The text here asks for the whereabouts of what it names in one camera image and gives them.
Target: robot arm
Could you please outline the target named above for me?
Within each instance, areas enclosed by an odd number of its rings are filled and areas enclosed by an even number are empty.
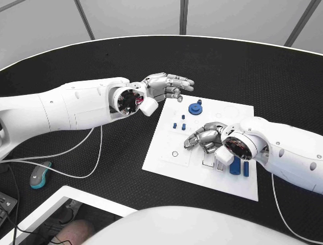
[[[216,129],[205,125],[185,141],[185,148],[200,143],[224,165],[232,163],[234,156],[254,159],[291,184],[323,194],[323,136],[260,117],[229,126],[212,124]]]
[[[0,160],[40,134],[91,129],[128,117],[138,109],[150,116],[157,101],[167,97],[180,102],[180,89],[192,91],[193,84],[183,77],[159,73],[141,82],[98,79],[63,84],[43,93],[0,97]]]

